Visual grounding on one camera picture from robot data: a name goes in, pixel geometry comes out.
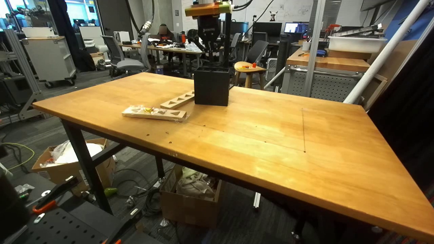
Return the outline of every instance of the drawing on whiteboard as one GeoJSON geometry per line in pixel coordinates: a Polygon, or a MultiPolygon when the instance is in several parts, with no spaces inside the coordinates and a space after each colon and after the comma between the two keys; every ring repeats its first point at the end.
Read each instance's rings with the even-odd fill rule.
{"type": "Polygon", "coordinates": [[[278,11],[276,11],[276,12],[271,12],[270,11],[270,22],[272,22],[272,21],[276,21],[276,15],[277,15],[277,12],[278,11]]]}
{"type": "Polygon", "coordinates": [[[298,13],[305,15],[307,12],[310,11],[311,7],[312,7],[311,5],[302,5],[301,8],[299,9],[298,13]]]}

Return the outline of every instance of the white pole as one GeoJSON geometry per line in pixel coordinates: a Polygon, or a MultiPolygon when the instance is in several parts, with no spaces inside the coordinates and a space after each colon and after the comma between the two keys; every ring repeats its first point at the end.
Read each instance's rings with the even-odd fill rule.
{"type": "Polygon", "coordinates": [[[283,72],[285,71],[285,67],[283,67],[283,69],[281,69],[265,86],[264,89],[267,88],[269,85],[271,85],[277,78],[279,78],[279,76],[281,76],[283,74],[283,72]]]}
{"type": "Polygon", "coordinates": [[[361,93],[368,86],[372,77],[378,72],[378,70],[383,66],[386,59],[389,57],[393,49],[395,49],[396,45],[404,38],[408,29],[414,24],[416,19],[428,5],[430,0],[419,0],[414,9],[402,23],[401,27],[396,31],[395,35],[390,39],[375,61],[372,63],[371,67],[368,68],[363,77],[359,80],[357,85],[353,88],[353,90],[348,94],[347,98],[345,98],[344,103],[354,103],[361,93]]]}

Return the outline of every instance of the metal rack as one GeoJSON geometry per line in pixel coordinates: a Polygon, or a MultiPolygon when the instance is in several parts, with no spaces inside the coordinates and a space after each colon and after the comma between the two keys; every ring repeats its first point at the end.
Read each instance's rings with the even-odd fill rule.
{"type": "Polygon", "coordinates": [[[12,48],[12,52],[0,52],[0,69],[3,72],[12,72],[11,67],[9,66],[9,61],[16,60],[20,64],[21,72],[25,76],[29,87],[32,90],[32,95],[27,100],[24,106],[22,106],[19,113],[10,115],[7,117],[0,118],[0,125],[5,125],[9,123],[14,123],[20,120],[28,119],[31,117],[43,115],[47,118],[47,115],[35,110],[31,107],[32,103],[35,101],[43,100],[44,97],[42,95],[41,90],[38,87],[35,76],[33,75],[32,69],[30,68],[29,63],[27,62],[27,56],[24,52],[23,47],[21,46],[20,40],[18,36],[15,34],[14,30],[4,30],[6,37],[9,41],[9,44],[12,48]]]}

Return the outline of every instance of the wooden desk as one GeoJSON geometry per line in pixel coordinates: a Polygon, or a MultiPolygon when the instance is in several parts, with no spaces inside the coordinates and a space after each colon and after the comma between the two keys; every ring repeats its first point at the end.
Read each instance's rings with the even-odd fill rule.
{"type": "MultiPolygon", "coordinates": [[[[190,115],[184,122],[121,115],[132,104],[158,107],[193,87],[192,80],[140,73],[33,105],[62,119],[100,206],[108,205],[95,170],[100,161],[90,158],[80,129],[434,242],[434,209],[361,106],[233,87],[227,107],[181,107],[190,115]]],[[[108,149],[100,154],[122,147],[108,149]]]]}
{"type": "MultiPolygon", "coordinates": [[[[309,62],[309,55],[298,56],[303,52],[298,49],[293,53],[286,61],[287,65],[301,65],[307,66],[309,62]]],[[[364,72],[368,70],[369,64],[362,59],[347,59],[347,58],[332,58],[332,57],[316,57],[315,60],[316,68],[326,68],[326,69],[340,69],[348,71],[361,71],[364,72]]]]}
{"type": "MultiPolygon", "coordinates": [[[[141,48],[141,44],[131,44],[131,45],[126,45],[126,44],[122,44],[122,43],[118,43],[119,46],[124,46],[124,47],[130,47],[133,49],[140,49],[141,48]]],[[[163,51],[163,52],[172,52],[172,53],[181,53],[182,54],[182,65],[183,65],[183,69],[184,69],[184,76],[187,77],[187,57],[186,54],[194,54],[197,55],[197,66],[200,66],[200,56],[204,53],[204,52],[193,52],[190,50],[186,50],[183,48],[159,48],[153,45],[149,45],[148,46],[148,50],[155,50],[156,52],[156,56],[157,56],[157,63],[160,63],[160,53],[158,51],[163,51]]]]}

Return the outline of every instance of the pegboard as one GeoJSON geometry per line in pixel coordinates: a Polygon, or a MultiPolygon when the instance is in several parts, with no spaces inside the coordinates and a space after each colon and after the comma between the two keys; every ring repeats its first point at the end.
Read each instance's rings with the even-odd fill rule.
{"type": "Polygon", "coordinates": [[[34,224],[34,214],[28,229],[13,243],[22,244],[81,244],[103,243],[107,237],[78,220],[61,208],[46,212],[41,221],[34,224]]]}
{"type": "MultiPolygon", "coordinates": [[[[358,81],[351,77],[314,74],[310,97],[343,102],[358,81]]],[[[288,94],[303,95],[305,72],[291,72],[288,94]]]]}

